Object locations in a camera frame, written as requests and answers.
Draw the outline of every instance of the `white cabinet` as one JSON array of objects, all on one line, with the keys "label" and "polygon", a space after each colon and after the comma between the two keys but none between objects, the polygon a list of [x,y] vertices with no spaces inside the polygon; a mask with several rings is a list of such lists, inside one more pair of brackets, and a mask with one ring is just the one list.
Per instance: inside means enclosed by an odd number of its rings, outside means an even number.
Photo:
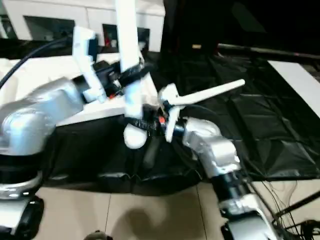
[{"label": "white cabinet", "polygon": [[[48,19],[69,20],[74,22],[73,25],[89,27],[87,10],[83,6],[27,0],[3,0],[3,4],[17,37],[22,40],[39,40],[33,37],[31,30],[34,28],[34,34],[36,35],[41,30],[45,32],[45,27],[42,27],[42,24]],[[39,24],[32,23],[36,17],[39,18]]]},{"label": "white cabinet", "polygon": [[[109,30],[111,26],[117,25],[117,16],[115,9],[96,9],[88,8],[88,18],[89,26],[94,30],[99,36],[99,44],[104,46],[106,43],[106,37],[108,37],[108,27]],[[162,33],[164,27],[164,8],[158,8],[157,11],[152,13],[148,12],[148,9],[144,9],[144,12],[139,12],[139,8],[136,13],[136,25],[138,27],[138,36],[141,34],[141,39],[139,37],[139,43],[145,42],[143,38],[147,39],[148,49],[152,52],[160,52]]]},{"label": "white cabinet", "polygon": [[[3,0],[16,35],[22,40],[51,40],[74,25],[94,30],[101,46],[118,46],[116,0]],[[163,0],[135,0],[140,48],[161,49]]]}]

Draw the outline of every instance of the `black plastic sheet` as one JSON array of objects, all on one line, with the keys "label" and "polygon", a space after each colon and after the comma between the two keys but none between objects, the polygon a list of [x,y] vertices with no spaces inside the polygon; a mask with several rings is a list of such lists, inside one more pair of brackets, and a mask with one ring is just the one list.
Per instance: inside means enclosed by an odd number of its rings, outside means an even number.
[{"label": "black plastic sheet", "polygon": [[[43,57],[70,53],[63,48]],[[21,57],[16,51],[12,58]],[[245,79],[245,86],[199,103],[214,114],[187,107],[181,115],[216,123],[233,141],[254,180],[319,177],[320,120],[267,61],[168,53],[149,53],[146,60],[155,66],[151,75],[157,90],[175,83],[181,96]],[[151,139],[139,150],[128,149],[120,118],[57,127],[45,149],[45,184],[162,195],[205,180],[199,162],[178,138],[169,144],[163,137],[154,167],[145,169],[143,158]]]}]

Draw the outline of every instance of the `black cable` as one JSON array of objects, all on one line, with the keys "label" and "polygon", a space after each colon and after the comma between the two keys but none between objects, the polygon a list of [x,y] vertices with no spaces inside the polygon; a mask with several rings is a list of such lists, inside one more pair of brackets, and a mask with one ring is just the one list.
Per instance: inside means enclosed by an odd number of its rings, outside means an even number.
[{"label": "black cable", "polygon": [[49,47],[52,47],[53,45],[57,45],[57,44],[61,44],[61,43],[65,43],[67,42],[67,40],[70,37],[64,37],[61,39],[57,39],[54,41],[50,41],[45,45],[42,45],[36,49],[34,49],[33,51],[31,51],[29,54],[27,54],[24,58],[22,58],[16,65],[13,66],[13,68],[11,68],[8,73],[2,78],[2,80],[0,81],[0,89],[5,85],[5,83],[8,81],[8,79],[30,58],[35,57],[36,55],[40,54],[41,52],[43,52],[44,50],[48,49]]},{"label": "black cable", "polygon": [[249,186],[253,189],[253,191],[255,192],[255,194],[259,197],[259,199],[261,200],[261,202],[264,204],[264,206],[266,207],[266,209],[269,211],[269,213],[271,214],[272,218],[275,220],[277,226],[279,227],[279,229],[281,230],[282,234],[283,234],[283,239],[284,240],[290,240],[290,237],[287,233],[287,231],[282,228],[281,223],[279,222],[279,219],[277,218],[276,214],[274,213],[274,211],[272,210],[272,208],[270,207],[270,205],[267,203],[267,201],[265,200],[265,198],[261,195],[261,193],[257,190],[257,188],[254,186],[254,184],[252,183],[252,180],[249,176],[249,173],[247,171],[246,166],[242,163],[242,169],[244,174],[247,177],[247,183],[249,184]]}]

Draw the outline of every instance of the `white box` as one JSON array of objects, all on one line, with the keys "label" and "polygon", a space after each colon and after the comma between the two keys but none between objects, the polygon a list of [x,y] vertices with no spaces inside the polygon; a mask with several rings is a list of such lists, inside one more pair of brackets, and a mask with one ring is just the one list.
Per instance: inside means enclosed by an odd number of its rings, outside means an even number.
[{"label": "white box", "polygon": [[[119,61],[118,53],[98,55],[98,61],[105,60],[108,63]],[[16,64],[18,60],[0,58],[0,79]],[[54,56],[29,59],[8,80],[0,90],[0,106],[19,100],[40,85],[54,81],[61,77],[69,79],[80,75],[79,68],[72,56]],[[150,74],[141,79],[143,103],[157,105],[158,92]],[[121,115],[125,113],[124,96],[118,96],[104,103],[91,102],[84,106],[84,110],[78,114],[59,122],[57,125],[69,125],[95,119]]]},{"label": "white box", "polygon": [[[116,0],[3,0],[16,35],[32,40],[25,16],[74,20],[91,28],[105,44],[103,24],[116,25]],[[149,29],[149,50],[160,52],[165,18],[163,0],[135,0],[137,27]]]}]

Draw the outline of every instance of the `white handle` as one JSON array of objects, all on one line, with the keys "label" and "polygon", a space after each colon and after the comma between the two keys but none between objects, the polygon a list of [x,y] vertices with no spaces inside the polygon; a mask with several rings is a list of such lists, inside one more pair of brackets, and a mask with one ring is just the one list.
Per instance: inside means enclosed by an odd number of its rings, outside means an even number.
[{"label": "white handle", "polygon": [[179,96],[179,97],[175,97],[175,98],[171,98],[169,100],[169,103],[171,105],[189,105],[189,104],[195,104],[198,102],[201,102],[203,100],[212,98],[216,95],[225,93],[227,91],[230,91],[232,89],[236,89],[238,87],[241,87],[243,85],[245,85],[245,80],[240,79],[237,81],[232,81],[220,86],[215,86],[203,91],[198,91],[189,95],[185,95],[185,96]]}]

